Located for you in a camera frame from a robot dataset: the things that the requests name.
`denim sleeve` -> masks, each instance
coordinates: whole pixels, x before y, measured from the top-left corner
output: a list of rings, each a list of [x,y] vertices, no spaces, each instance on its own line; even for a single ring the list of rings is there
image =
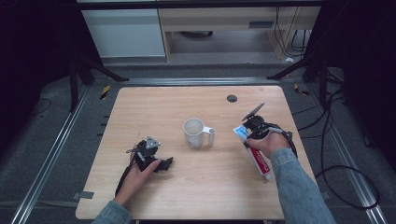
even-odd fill
[[[93,224],[129,224],[131,220],[131,214],[124,207],[110,201],[93,221]]]
[[[335,223],[315,182],[288,148],[271,155],[280,205],[287,223]]]

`wooden tabletop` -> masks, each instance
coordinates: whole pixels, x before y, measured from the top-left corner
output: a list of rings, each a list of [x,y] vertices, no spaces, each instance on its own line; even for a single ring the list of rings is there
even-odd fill
[[[235,103],[227,96],[237,97]],[[132,199],[134,219],[283,219],[274,174],[266,180],[233,132],[260,102],[257,115],[293,132],[299,161],[314,179],[282,89],[278,86],[142,87],[120,90],[76,215],[93,219],[114,198],[132,148],[148,135],[161,142],[155,157],[174,161],[153,174]],[[199,149],[187,146],[186,119],[201,119],[216,129]]]

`toothpaste tube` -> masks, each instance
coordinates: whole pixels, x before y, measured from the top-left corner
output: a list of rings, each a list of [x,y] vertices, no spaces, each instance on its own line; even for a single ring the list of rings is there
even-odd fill
[[[236,135],[238,135],[239,139],[241,139],[248,154],[250,155],[251,159],[259,170],[260,175],[264,176],[268,180],[271,179],[270,167],[265,161],[262,153],[258,149],[250,147],[246,142],[249,136],[247,128],[244,125],[241,125],[234,128],[233,131],[236,133]]]

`small black disc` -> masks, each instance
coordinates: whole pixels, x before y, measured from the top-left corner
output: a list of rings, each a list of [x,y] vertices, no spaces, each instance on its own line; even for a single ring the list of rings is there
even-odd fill
[[[235,95],[228,95],[227,100],[230,103],[235,103],[238,100],[238,97],[236,97]]]

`wire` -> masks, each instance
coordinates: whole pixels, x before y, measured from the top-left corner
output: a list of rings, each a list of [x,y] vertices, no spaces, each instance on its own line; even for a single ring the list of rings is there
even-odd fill
[[[306,46],[305,46],[306,31],[307,31],[307,30],[304,30],[303,45],[300,46],[300,47],[294,46],[294,45],[293,45],[294,40],[297,39],[296,37],[297,37],[298,30],[296,30],[296,31],[294,32],[293,38],[292,38],[292,40],[291,40],[291,48],[292,48],[294,51],[297,51],[297,52],[305,52],[305,49],[306,49]]]
[[[280,26],[279,26],[278,20],[279,20],[279,7],[276,7],[276,21],[275,21],[275,26],[274,26],[274,36],[275,36],[277,44],[282,49],[282,53],[285,56],[288,56],[288,57],[291,57],[291,58],[302,56],[302,54],[295,55],[295,54],[288,53],[287,46],[285,45],[285,41],[283,39],[282,32],[280,31]],[[279,31],[279,35],[280,35],[281,41],[276,36],[276,28]]]
[[[326,130],[326,132],[325,132],[325,134],[326,133],[328,133],[329,132],[329,130],[332,128],[332,123],[329,125],[329,128],[327,128],[327,130]],[[303,136],[303,137],[300,137],[301,139],[307,139],[307,138],[317,138],[317,137],[321,137],[323,134],[320,134],[320,135],[315,135],[315,136]]]
[[[317,107],[318,105],[313,105],[313,106],[311,106],[311,107],[309,107],[309,108],[307,108],[307,109],[303,109],[303,110],[300,110],[300,111],[298,111],[298,112],[295,112],[295,113],[293,113],[292,115],[298,115],[298,114],[300,114],[300,113],[303,113],[303,112],[305,112],[305,111],[308,111],[308,110],[310,110],[310,109],[313,109],[313,108],[315,108],[315,107]]]
[[[38,112],[35,112],[35,113],[32,113],[31,115],[39,115],[39,114],[43,113],[44,111],[46,111],[46,110],[48,110],[48,109],[50,108],[51,102],[50,102],[49,99],[41,98],[41,99],[38,99],[38,100],[39,100],[39,101],[47,101],[49,104],[48,104],[47,107],[44,108],[43,110],[38,111]]]
[[[324,179],[324,182],[325,182],[326,186],[329,188],[329,190],[330,190],[338,199],[340,199],[342,202],[344,202],[344,203],[350,205],[351,207],[354,207],[354,208],[357,208],[357,209],[361,209],[361,210],[372,209],[372,208],[376,207],[376,206],[379,204],[379,201],[380,201],[380,198],[381,198],[381,197],[380,197],[379,190],[378,190],[378,188],[376,187],[374,181],[371,180],[366,174],[364,174],[363,172],[359,171],[359,170],[356,169],[356,168],[353,168],[353,167],[350,167],[350,166],[345,166],[345,165],[334,165],[334,166],[330,166],[330,167],[328,167],[328,168],[326,168],[326,169],[324,168],[324,136],[325,136],[325,132],[326,132],[327,123],[329,122],[330,117],[331,117],[332,98],[334,97],[335,94],[338,94],[339,92],[340,92],[340,91],[336,91],[334,94],[332,94],[331,97],[330,97],[330,99],[329,99],[329,101],[328,101],[328,102],[329,102],[329,103],[328,103],[328,107],[327,107],[328,114],[327,114],[327,118],[326,118],[325,124],[324,124],[323,129],[322,129],[321,144],[320,144],[320,169],[321,169],[321,171],[320,171],[318,174],[315,175],[315,178],[318,178],[319,176],[322,175],[322,176],[323,176],[323,179]],[[364,179],[366,179],[366,180],[372,185],[372,189],[375,190],[375,194],[376,194],[375,202],[374,202],[372,205],[369,205],[369,206],[360,206],[360,205],[356,205],[356,204],[354,204],[354,203],[351,203],[350,201],[346,200],[346,199],[343,198],[341,195],[339,195],[339,194],[330,186],[329,181],[328,181],[328,179],[327,179],[327,177],[326,177],[326,172],[328,172],[328,171],[330,171],[330,170],[333,170],[333,169],[341,169],[341,168],[343,168],[343,169],[348,169],[348,170],[357,172],[358,174],[362,175],[362,176],[364,177]]]
[[[333,93],[333,95],[336,95],[336,94],[338,94],[338,93],[340,93],[340,92],[341,92],[341,90],[338,90],[338,91],[336,91],[335,93]],[[317,118],[314,122],[312,122],[312,123],[306,125],[305,127],[299,128],[297,131],[302,131],[302,130],[305,130],[305,129],[307,129],[307,128],[310,128],[310,127],[314,126],[314,125],[315,125],[316,123],[318,123],[318,122],[321,120],[321,118],[323,118],[323,116],[326,114],[326,112],[327,112],[327,108],[326,108],[326,107],[329,107],[330,104],[333,103],[334,101],[337,101],[337,100],[340,100],[340,99],[343,99],[343,98],[344,98],[344,96],[343,96],[343,97],[339,97],[339,98],[333,100],[333,99],[332,99],[332,96],[331,96],[330,101],[329,101],[328,103],[326,103],[327,106],[325,106],[325,109],[323,110],[323,112],[322,112],[322,114],[320,115],[320,117]],[[307,109],[305,109],[305,110],[315,108],[316,106],[318,106],[318,105],[312,106],[312,107],[307,108]]]

